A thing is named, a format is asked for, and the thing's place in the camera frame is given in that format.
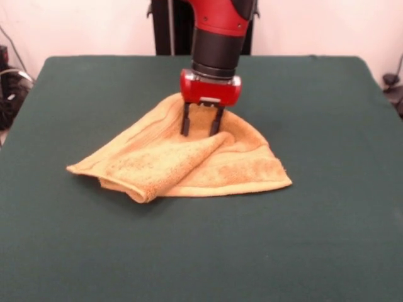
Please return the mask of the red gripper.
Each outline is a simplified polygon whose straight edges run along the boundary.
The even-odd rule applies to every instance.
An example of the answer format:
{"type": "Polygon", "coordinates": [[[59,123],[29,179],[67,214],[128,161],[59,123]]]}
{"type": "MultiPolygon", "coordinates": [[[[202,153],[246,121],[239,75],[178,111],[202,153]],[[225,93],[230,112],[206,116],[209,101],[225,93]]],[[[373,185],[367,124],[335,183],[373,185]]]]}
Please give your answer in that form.
{"type": "MultiPolygon", "coordinates": [[[[183,99],[183,119],[180,134],[188,136],[190,129],[190,103],[209,103],[218,106],[233,106],[239,99],[242,91],[241,78],[235,75],[229,80],[214,80],[202,77],[190,69],[183,69],[180,75],[180,88],[183,99]]],[[[212,137],[220,130],[224,113],[223,107],[218,107],[212,121],[210,134],[212,137]]]]}

